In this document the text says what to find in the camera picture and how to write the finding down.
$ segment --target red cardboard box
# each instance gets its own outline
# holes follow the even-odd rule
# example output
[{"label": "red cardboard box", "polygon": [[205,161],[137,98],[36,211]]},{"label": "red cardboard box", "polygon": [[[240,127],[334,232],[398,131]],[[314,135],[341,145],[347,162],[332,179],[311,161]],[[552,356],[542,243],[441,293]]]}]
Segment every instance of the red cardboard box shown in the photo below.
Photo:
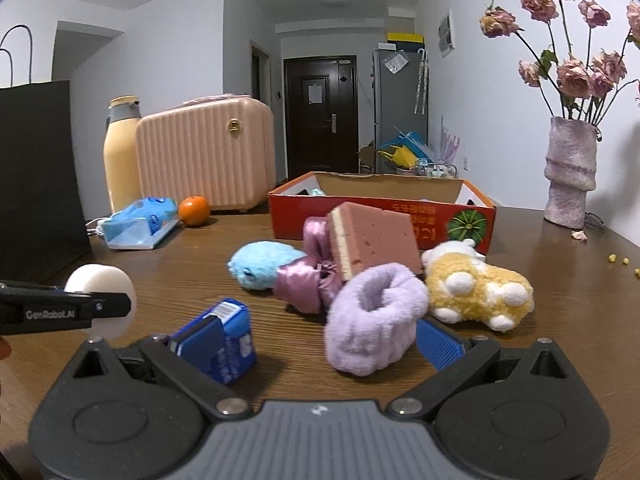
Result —
[{"label": "red cardboard box", "polygon": [[[313,196],[321,189],[325,196]],[[343,202],[356,202],[411,215],[418,247],[431,249],[447,240],[476,240],[487,254],[494,230],[495,205],[466,180],[387,174],[309,172],[269,193],[276,238],[302,240],[309,216],[325,216]]]}]

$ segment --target orange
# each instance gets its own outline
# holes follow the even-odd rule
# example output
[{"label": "orange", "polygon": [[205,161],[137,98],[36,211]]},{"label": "orange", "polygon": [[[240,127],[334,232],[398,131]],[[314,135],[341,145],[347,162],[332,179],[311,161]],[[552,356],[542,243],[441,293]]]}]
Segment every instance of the orange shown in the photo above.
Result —
[{"label": "orange", "polygon": [[189,227],[204,224],[210,215],[210,207],[203,196],[185,198],[178,206],[178,218]]}]

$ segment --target green pumpkin image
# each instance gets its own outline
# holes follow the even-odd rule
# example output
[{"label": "green pumpkin image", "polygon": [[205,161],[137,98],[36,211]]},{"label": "green pumpkin image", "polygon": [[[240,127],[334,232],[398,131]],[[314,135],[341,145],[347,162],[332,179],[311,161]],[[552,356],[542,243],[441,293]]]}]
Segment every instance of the green pumpkin image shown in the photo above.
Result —
[{"label": "green pumpkin image", "polygon": [[478,245],[486,233],[487,220],[475,209],[460,211],[447,223],[449,240],[466,240],[471,238]]}]

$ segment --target wooden table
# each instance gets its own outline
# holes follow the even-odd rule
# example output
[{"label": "wooden table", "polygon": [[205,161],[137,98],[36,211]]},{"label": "wooden table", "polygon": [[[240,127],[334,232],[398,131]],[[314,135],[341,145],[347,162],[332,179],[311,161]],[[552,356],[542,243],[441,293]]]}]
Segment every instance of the wooden table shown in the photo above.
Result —
[{"label": "wooden table", "polygon": [[[509,335],[506,346],[555,339],[578,368],[609,417],[612,443],[598,478],[640,478],[640,248],[611,233],[588,230],[588,243],[543,221],[542,213],[502,208],[489,263],[530,279],[535,312]],[[128,343],[155,332],[172,332],[207,305],[231,296],[252,309],[259,363],[236,385],[255,403],[265,397],[379,399],[385,404],[434,373],[411,348],[389,368],[365,379],[334,371],[324,359],[322,325],[287,313],[269,294],[242,290],[226,262],[243,244],[271,238],[267,214],[220,215],[209,226],[184,229],[155,251],[112,253],[96,244],[95,261],[121,267],[138,292],[138,316]],[[615,264],[607,256],[615,253]],[[626,256],[629,266],[622,264]],[[458,327],[487,333],[480,324]],[[1,450],[25,479],[39,478],[26,446],[29,421],[57,374],[82,341],[82,333],[8,338],[13,353],[0,362]]]}]

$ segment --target yellow plush toy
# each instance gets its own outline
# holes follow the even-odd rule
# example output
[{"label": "yellow plush toy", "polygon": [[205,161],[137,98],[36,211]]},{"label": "yellow plush toy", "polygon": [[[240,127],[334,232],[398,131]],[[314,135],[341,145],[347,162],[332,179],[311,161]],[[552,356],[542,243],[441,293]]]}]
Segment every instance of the yellow plush toy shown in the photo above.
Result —
[{"label": "yellow plush toy", "polygon": [[469,319],[512,330],[533,310],[533,288],[519,273],[484,263],[474,246],[450,241],[424,251],[429,312],[443,323]]}]

